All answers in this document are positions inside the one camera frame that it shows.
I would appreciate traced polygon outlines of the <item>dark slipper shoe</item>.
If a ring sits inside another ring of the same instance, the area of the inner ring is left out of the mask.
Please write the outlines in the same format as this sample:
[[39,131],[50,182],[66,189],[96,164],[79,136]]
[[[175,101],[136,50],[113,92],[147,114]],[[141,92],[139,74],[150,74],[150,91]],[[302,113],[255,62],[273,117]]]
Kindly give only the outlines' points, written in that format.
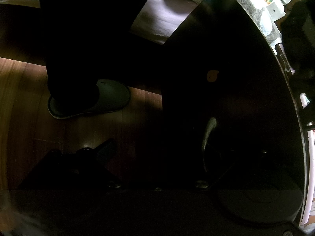
[[130,99],[129,87],[113,80],[101,79],[91,89],[64,98],[50,95],[47,109],[56,119],[96,116],[120,111]]

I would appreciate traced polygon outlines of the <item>lavender bed sheet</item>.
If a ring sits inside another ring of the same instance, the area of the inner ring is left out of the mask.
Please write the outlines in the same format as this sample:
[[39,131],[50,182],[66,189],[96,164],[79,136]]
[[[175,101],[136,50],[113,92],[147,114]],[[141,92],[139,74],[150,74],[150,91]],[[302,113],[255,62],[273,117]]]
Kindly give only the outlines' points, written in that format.
[[164,44],[196,7],[192,0],[147,0],[132,27],[148,40]]

